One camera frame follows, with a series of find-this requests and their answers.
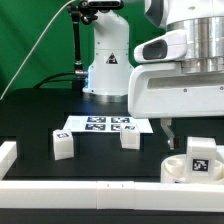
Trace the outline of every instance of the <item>white plastic casing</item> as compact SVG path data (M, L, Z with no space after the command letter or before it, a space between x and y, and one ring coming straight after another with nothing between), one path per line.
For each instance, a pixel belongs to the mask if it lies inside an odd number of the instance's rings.
M94 61L89 66L85 93L123 96L133 70L129 63L129 25L113 11L97 13L94 22Z
M98 182L97 208L134 209L134 182Z
M129 81L128 111L134 118L222 116L224 91L220 85L167 87L161 78L184 77L180 62L140 65ZM160 86L153 86L153 80Z
M143 48L147 44L153 44L158 40L164 40L167 44L167 55L163 59L145 60L143 58ZM165 35L137 46L134 50L135 60L139 63L170 61L184 57L187 53L187 37L184 30L167 32Z
M169 0L167 25L179 21L224 16L222 0Z
M152 3L152 0L145 0L145 12L148 11L148 9L150 8ZM166 21L167 21L167 17L168 17L168 13L169 13L169 0L163 0L163 17L161 20L161 23L159 25L160 28L166 28Z

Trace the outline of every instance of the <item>robot logo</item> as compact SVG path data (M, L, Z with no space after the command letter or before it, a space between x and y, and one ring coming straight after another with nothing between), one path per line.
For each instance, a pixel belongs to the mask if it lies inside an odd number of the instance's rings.
M113 53L110 55L110 57L108 58L106 63L107 64L118 64L117 59L115 58Z

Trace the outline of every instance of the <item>white cube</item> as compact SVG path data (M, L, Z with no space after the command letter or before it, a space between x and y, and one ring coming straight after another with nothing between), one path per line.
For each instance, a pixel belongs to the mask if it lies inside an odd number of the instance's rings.
M209 183L213 180L216 150L213 138L188 137L185 167L187 182Z
M73 136L70 130L55 130L53 145L55 160L74 157Z
M140 149L140 132L136 124L121 123L120 139L122 148Z

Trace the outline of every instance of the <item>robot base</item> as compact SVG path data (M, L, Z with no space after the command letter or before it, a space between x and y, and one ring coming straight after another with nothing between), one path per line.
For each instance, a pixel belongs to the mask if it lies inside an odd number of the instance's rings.
M94 93L83 92L83 97L94 101L100 101L104 103L123 103L127 102L128 95L98 95Z

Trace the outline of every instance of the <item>black cable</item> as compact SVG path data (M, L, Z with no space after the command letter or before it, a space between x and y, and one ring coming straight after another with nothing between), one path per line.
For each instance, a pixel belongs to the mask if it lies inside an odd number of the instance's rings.
M46 84L46 83L52 83L52 82L72 82L74 79L59 79L59 80L48 80L48 81L45 81L45 82L41 82L41 85L38 86L38 88L36 89L39 89L43 84Z
M80 22L80 10L78 6L72 4L68 7L68 12L72 18L73 24L73 38L74 38L74 50L75 50L75 62L74 70L82 70L81 62L81 47L80 47L80 33L79 33L79 22Z
M55 79L55 78L62 77L62 76L67 76L67 75L75 75L75 72L73 72L73 71L72 72L63 72L63 73L58 73L56 75L49 76L46 79L39 82L38 84L36 84L33 88L39 89L40 86L42 86L45 82L47 82L51 79Z

